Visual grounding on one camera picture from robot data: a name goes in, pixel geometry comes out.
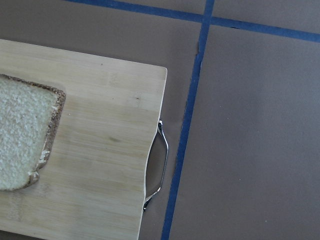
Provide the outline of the bamboo cutting board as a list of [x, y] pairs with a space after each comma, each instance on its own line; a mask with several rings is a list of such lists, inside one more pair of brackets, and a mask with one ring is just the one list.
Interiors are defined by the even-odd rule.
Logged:
[[167, 69], [1, 40], [2, 74], [62, 89], [39, 181], [0, 194], [0, 228], [46, 240], [136, 240]]

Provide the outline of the bread slice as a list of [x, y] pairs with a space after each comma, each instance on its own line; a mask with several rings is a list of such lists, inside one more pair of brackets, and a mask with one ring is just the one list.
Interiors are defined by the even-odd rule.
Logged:
[[64, 103], [63, 90], [0, 76], [0, 189], [36, 183], [49, 160]]

